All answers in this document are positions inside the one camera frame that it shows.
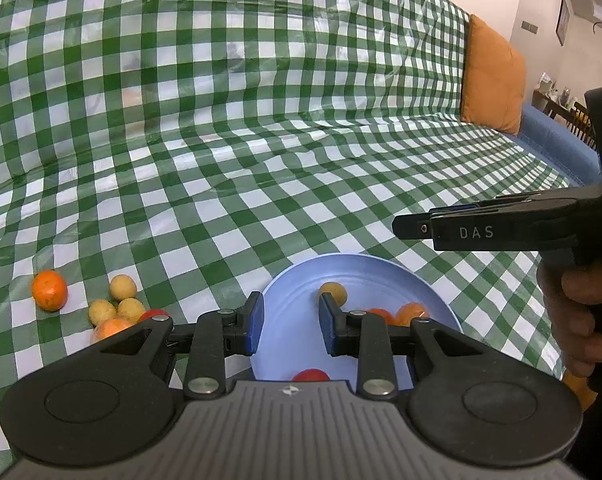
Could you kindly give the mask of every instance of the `framed picture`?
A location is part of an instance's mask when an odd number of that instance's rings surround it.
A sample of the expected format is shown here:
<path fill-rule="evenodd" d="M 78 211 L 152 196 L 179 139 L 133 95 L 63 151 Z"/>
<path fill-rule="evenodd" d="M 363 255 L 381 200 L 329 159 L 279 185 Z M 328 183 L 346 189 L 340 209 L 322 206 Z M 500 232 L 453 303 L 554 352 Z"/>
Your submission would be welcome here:
<path fill-rule="evenodd" d="M 565 35 L 568 32 L 568 22 L 570 20 L 570 10 L 568 3 L 561 0 L 561 11 L 559 12 L 559 21 L 556 23 L 556 35 L 559 37 L 561 46 L 565 43 Z"/>

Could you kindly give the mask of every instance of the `orange tomato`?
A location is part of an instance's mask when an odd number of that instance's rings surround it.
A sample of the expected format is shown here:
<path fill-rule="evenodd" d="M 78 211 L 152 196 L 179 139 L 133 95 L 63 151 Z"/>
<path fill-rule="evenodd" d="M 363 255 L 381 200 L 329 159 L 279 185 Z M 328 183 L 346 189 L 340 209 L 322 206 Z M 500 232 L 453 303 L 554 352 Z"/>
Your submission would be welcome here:
<path fill-rule="evenodd" d="M 123 317 L 113 317 L 112 319 L 103 321 L 94 329 L 94 339 L 96 341 L 101 341 L 102 339 L 118 334 L 131 326 L 132 323 L 127 319 L 124 319 Z"/>
<path fill-rule="evenodd" d="M 371 308 L 370 310 L 368 310 L 368 312 L 371 312 L 372 314 L 378 314 L 383 319 L 385 319 L 385 323 L 388 325 L 394 324 L 394 316 L 384 308 Z"/>
<path fill-rule="evenodd" d="M 43 270 L 32 281 L 32 297 L 43 310 L 55 312 L 67 301 L 67 283 L 55 270 Z"/>
<path fill-rule="evenodd" d="M 415 317 L 430 317 L 428 311 L 420 303 L 408 303 L 403 305 L 394 316 L 394 324 L 401 326 L 410 326 L 410 322 Z"/>

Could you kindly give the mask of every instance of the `blue plate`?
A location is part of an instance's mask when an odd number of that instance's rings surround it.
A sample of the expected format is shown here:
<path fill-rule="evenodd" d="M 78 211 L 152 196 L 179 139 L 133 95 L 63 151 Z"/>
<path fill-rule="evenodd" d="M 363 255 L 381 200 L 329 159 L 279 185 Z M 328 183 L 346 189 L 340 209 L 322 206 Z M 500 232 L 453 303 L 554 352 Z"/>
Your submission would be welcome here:
<path fill-rule="evenodd" d="M 356 359 L 331 357 L 319 326 L 317 294 L 325 282 L 338 282 L 348 292 L 343 310 L 378 307 L 392 314 L 417 301 L 430 316 L 453 329 L 459 322 L 440 296 L 405 267 L 366 254 L 322 254 L 281 272 L 263 291 L 265 322 L 258 351 L 251 358 L 261 381 L 289 381 L 307 368 L 320 368 L 332 380 L 356 387 Z M 412 387 L 405 357 L 395 356 L 400 389 Z"/>

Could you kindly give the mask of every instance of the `orange cushion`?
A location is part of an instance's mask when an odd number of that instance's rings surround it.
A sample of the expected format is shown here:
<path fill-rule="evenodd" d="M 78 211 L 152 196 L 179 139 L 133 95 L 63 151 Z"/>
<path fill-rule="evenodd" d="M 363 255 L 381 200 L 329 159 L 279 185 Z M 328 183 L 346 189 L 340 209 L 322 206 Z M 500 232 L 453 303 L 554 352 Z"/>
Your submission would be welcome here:
<path fill-rule="evenodd" d="M 470 16 L 461 118 L 516 135 L 526 90 L 526 60 L 476 15 Z"/>

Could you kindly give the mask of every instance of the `sofa armrest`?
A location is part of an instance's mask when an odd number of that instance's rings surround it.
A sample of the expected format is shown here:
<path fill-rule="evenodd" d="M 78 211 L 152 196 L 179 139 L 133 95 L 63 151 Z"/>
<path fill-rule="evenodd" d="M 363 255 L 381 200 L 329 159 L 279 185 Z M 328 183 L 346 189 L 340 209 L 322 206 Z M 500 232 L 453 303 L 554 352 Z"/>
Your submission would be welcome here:
<path fill-rule="evenodd" d="M 530 104 L 523 105 L 521 128 L 514 142 L 558 170 L 573 186 L 602 182 L 598 153 Z"/>

